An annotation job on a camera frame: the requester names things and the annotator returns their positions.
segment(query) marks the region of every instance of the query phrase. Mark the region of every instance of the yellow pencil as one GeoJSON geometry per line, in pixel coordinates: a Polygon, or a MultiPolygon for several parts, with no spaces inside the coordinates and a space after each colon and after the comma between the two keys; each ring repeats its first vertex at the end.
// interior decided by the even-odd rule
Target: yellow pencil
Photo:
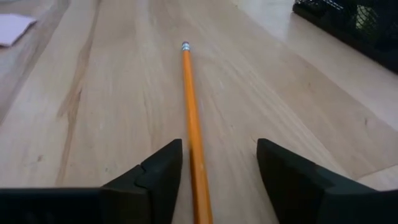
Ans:
{"type": "Polygon", "coordinates": [[[213,223],[205,158],[201,140],[200,122],[198,117],[193,73],[188,42],[182,43],[182,58],[187,105],[187,123],[189,132],[189,148],[192,178],[192,194],[195,224],[213,223]]]}

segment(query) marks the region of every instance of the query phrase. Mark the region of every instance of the wooden table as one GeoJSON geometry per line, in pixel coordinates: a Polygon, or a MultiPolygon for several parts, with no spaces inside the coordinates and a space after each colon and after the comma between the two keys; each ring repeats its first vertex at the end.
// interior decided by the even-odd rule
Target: wooden table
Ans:
{"type": "MultiPolygon", "coordinates": [[[[268,138],[379,190],[398,187],[398,76],[293,0],[21,0],[39,21],[0,49],[1,187],[97,186],[187,138],[193,66],[215,223],[277,223],[268,138]]],[[[188,151],[174,223],[192,223],[188,151]]]]}

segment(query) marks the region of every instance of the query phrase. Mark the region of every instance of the paper sheet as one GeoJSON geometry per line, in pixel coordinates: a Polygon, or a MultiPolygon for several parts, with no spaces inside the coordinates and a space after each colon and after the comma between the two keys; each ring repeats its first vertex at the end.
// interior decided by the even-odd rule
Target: paper sheet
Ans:
{"type": "Polygon", "coordinates": [[[10,47],[36,19],[17,14],[0,14],[0,45],[10,47]]]}

